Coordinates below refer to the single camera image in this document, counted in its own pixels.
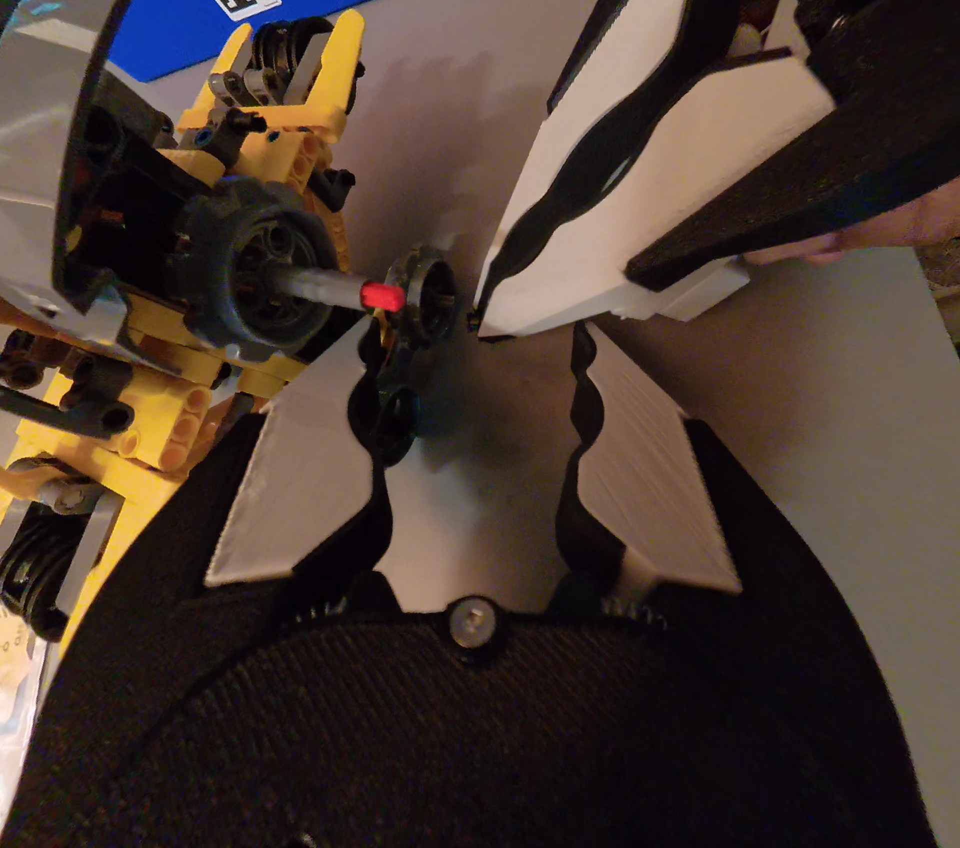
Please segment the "clear printed plastic bag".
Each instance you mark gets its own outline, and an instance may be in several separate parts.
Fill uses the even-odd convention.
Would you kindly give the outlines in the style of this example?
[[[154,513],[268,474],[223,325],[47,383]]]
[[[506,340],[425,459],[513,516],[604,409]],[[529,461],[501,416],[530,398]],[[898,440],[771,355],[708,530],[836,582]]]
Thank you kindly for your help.
[[[1,609],[1,796],[9,806],[36,719],[46,642]]]

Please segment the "yellow toy brick vehicle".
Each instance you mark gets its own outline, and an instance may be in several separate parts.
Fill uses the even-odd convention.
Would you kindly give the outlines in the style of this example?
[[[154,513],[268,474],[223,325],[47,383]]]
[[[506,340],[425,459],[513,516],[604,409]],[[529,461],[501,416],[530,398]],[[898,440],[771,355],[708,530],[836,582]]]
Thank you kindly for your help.
[[[2,614],[66,644],[136,536],[348,314],[332,167],[365,22],[236,29],[176,120],[109,69],[133,0],[2,0]]]

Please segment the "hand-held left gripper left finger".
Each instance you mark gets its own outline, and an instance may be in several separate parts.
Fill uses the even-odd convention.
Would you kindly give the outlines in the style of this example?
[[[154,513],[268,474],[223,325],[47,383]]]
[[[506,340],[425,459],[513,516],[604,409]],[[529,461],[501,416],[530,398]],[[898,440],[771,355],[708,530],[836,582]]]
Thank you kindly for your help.
[[[289,576],[374,499],[381,325],[362,319],[263,410],[204,583]]]

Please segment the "person's right hand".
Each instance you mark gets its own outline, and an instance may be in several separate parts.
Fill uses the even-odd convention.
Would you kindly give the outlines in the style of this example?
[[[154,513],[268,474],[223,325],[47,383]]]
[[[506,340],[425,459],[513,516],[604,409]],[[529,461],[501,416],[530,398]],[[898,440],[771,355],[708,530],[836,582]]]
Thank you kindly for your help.
[[[942,244],[959,237],[959,179],[918,199],[829,234],[744,254],[754,265],[800,260],[830,264],[857,250]]]

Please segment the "yellow beam with two wheels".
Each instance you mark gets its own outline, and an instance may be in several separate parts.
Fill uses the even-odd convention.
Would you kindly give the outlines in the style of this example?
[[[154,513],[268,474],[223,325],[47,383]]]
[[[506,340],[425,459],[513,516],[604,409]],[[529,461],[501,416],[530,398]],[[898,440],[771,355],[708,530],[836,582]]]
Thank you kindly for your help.
[[[428,244],[414,246],[391,265],[386,285],[401,290],[404,305],[397,312],[383,307],[375,311],[383,359],[371,431],[384,467],[390,468],[405,457],[417,438],[421,362],[427,351],[450,335],[459,302],[447,259]]]

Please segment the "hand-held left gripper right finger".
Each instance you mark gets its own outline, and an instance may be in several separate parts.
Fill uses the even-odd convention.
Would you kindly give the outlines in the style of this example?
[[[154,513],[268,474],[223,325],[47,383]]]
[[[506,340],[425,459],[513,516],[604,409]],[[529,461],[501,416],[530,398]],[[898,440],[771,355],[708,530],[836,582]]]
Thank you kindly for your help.
[[[573,328],[571,373],[579,443],[556,515],[567,566],[619,609],[666,584],[739,595],[687,414],[592,323]]]

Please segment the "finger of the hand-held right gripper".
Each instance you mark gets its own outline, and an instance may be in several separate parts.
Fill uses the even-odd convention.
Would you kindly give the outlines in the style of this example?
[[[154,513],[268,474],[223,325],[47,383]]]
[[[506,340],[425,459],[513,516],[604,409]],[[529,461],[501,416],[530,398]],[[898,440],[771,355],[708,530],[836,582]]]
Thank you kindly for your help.
[[[628,261],[835,109],[800,60],[741,64],[704,77],[655,126],[598,206],[558,226],[525,270],[491,293],[481,339],[537,334],[614,313],[688,321],[745,285],[722,255],[662,294],[625,277]]]
[[[487,251],[474,300],[479,334],[525,334],[540,316],[522,314],[520,301],[482,302],[494,287],[494,261],[514,224],[547,193],[574,148],[602,116],[646,85],[673,47],[687,0],[627,0],[592,49],[554,109],[541,123]]]

